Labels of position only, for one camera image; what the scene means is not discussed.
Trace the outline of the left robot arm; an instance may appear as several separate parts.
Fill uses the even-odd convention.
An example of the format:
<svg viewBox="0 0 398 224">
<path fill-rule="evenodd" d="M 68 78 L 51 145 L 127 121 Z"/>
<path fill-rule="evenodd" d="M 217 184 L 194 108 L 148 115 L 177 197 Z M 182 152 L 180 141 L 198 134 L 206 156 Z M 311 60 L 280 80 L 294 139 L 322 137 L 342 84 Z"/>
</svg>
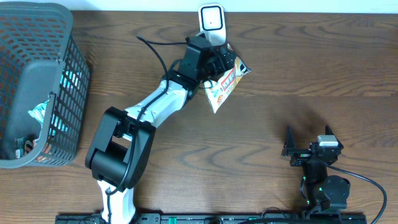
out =
<svg viewBox="0 0 398 224">
<path fill-rule="evenodd" d="M 112 106 L 101 118 L 85 159 L 103 197 L 100 223 L 133 221 L 134 187 L 146 168 L 156 129 L 195 96 L 201 83 L 234 67 L 237 55 L 226 44 L 214 46 L 195 36 L 185 45 L 185 55 L 164 68 L 153 93 L 125 110 Z"/>
</svg>

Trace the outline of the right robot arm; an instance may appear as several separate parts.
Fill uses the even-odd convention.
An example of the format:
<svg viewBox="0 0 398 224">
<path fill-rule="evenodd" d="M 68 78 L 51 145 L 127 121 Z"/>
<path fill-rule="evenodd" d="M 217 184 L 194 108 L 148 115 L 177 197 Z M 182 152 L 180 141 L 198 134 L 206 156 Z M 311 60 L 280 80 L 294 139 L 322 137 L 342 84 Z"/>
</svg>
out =
<svg viewBox="0 0 398 224">
<path fill-rule="evenodd" d="M 339 217 L 340 212 L 347 208 L 349 180 L 327 172 L 327 167 L 338 160 L 343 148 L 329 126 L 305 149 L 296 146 L 292 129 L 287 129 L 281 155 L 290 157 L 292 167 L 303 169 L 300 191 L 307 200 L 307 208 L 301 212 L 302 218 Z"/>
</svg>

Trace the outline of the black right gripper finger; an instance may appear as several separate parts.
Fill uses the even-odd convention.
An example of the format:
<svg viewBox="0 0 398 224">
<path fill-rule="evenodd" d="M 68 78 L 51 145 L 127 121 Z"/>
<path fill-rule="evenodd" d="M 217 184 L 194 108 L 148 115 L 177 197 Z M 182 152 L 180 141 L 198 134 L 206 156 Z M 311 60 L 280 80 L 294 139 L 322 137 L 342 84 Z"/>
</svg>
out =
<svg viewBox="0 0 398 224">
<path fill-rule="evenodd" d="M 281 155 L 282 156 L 292 156 L 294 152 L 295 152 L 294 135 L 293 135 L 292 129 L 290 127 L 288 127 Z"/>
<path fill-rule="evenodd" d="M 331 128 L 330 128 L 330 126 L 329 125 L 326 125 L 325 126 L 325 134 L 329 134 L 329 135 L 335 135 L 334 133 L 333 133 L 333 131 L 331 130 Z M 340 148 L 340 149 L 343 149 L 344 148 L 344 146 L 343 146 L 343 144 L 340 142 L 340 140 L 337 138 L 337 140 L 338 140 L 338 143 L 339 143 L 339 145 L 337 146 L 338 148 Z"/>
</svg>

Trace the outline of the yellow snack packet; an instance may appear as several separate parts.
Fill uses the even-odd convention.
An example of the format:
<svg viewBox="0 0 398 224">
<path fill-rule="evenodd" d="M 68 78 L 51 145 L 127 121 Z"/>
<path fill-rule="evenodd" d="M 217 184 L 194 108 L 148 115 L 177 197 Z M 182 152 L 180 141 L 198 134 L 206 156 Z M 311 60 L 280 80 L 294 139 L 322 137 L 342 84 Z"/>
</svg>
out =
<svg viewBox="0 0 398 224">
<path fill-rule="evenodd" d="M 242 77 L 250 72 L 252 70 L 237 55 L 232 69 L 224 72 L 218 81 L 208 80 L 203 83 L 203 89 L 214 113 L 219 110 L 221 105 L 230 96 Z"/>
</svg>

